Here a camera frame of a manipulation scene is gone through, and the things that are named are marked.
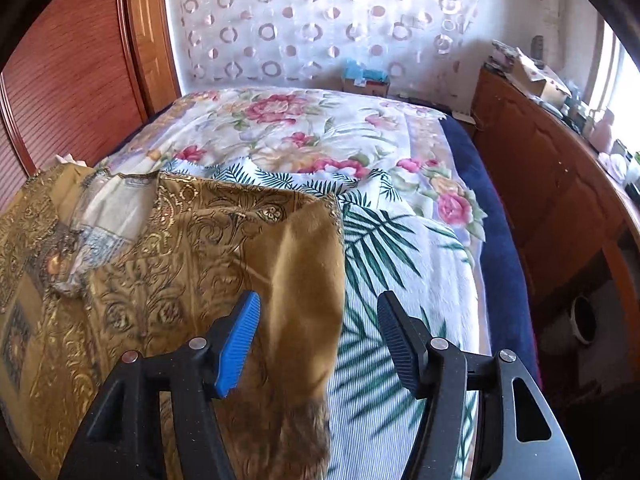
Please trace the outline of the golden brown patterned garment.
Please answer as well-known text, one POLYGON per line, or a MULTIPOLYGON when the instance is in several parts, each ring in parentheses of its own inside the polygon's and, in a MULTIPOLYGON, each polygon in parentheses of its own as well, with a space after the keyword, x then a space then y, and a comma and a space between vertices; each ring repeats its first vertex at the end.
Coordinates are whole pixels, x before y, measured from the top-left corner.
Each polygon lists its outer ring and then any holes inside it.
POLYGON ((73 164, 27 181, 1 217, 1 411, 30 469, 58 475, 124 352, 177 350, 247 290, 257 334, 215 405, 234 472, 322 479, 345 297, 335 197, 73 164))

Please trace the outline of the floral quilt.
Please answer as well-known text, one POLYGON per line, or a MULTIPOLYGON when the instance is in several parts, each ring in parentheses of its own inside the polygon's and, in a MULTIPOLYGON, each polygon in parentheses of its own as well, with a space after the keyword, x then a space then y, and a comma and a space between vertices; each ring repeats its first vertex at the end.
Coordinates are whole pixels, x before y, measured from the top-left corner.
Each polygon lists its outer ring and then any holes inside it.
POLYGON ((376 170, 383 192, 468 240, 486 238, 487 217, 431 107, 321 89, 244 87, 187 94, 101 160, 143 174, 174 159, 200 166, 248 158, 279 186, 294 174, 360 180, 376 170))

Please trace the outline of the palm leaf bed sheet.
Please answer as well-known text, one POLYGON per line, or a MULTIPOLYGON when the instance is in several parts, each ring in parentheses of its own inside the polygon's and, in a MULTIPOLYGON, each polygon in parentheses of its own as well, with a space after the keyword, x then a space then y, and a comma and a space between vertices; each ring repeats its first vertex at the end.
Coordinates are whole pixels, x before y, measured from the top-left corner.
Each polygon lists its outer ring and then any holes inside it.
POLYGON ((400 478, 427 402, 399 378, 387 333, 403 316, 416 322, 426 339, 480 352, 475 263, 456 229, 413 211, 399 169, 373 169, 359 177, 331 162, 320 170, 288 174, 259 168, 247 157, 214 166, 174 159, 164 169, 336 197, 345 230, 346 300, 329 383, 326 478, 400 478))

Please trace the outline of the brown wooden sideboard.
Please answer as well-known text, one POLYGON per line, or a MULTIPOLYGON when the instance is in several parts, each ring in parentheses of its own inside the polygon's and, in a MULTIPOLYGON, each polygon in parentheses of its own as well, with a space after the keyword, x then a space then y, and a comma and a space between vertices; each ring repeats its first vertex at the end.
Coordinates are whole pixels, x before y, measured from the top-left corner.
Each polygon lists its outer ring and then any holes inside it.
POLYGON ((634 203, 582 138, 506 78, 480 70, 471 112, 474 143, 506 211, 534 314, 603 256, 628 334, 637 335, 639 287, 623 255, 626 242, 639 245, 634 203))

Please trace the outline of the circle pattern sheer curtain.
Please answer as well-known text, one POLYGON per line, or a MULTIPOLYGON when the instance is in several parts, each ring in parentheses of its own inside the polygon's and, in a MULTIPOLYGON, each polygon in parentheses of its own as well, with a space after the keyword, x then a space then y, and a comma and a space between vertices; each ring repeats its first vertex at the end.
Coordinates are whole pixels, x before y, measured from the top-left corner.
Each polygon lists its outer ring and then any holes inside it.
POLYGON ((183 92, 336 88, 349 66, 390 93, 452 103, 482 0, 165 0, 183 92))

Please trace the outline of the red wooden wardrobe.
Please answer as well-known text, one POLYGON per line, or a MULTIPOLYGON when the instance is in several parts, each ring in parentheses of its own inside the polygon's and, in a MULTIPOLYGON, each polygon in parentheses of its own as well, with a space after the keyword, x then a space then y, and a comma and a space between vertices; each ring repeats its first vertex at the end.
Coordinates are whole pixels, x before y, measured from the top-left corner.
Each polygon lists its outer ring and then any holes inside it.
POLYGON ((1 201, 119 150, 180 94, 165 0, 1 0, 1 201))

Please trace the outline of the open cardboard box on sideboard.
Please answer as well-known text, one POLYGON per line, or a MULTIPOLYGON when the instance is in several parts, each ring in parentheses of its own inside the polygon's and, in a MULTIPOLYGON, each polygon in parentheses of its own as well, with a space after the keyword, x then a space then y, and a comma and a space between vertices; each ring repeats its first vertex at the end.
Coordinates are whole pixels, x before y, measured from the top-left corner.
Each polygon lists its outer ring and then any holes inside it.
POLYGON ((521 49, 516 50, 511 71, 506 76, 518 90, 539 98, 558 110, 570 96, 567 85, 551 68, 538 68, 521 49))

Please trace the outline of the navy blue blanket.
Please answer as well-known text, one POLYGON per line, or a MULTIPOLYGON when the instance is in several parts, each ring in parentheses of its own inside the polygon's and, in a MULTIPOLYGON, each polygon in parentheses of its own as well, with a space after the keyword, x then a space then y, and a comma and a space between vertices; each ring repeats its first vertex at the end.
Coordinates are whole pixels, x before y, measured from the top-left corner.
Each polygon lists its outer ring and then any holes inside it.
POLYGON ((525 275, 501 200, 462 125, 451 116, 442 119, 440 124, 458 175, 475 192, 480 209, 487 214, 480 268, 485 284, 491 349, 513 350, 535 382, 541 382, 525 275))

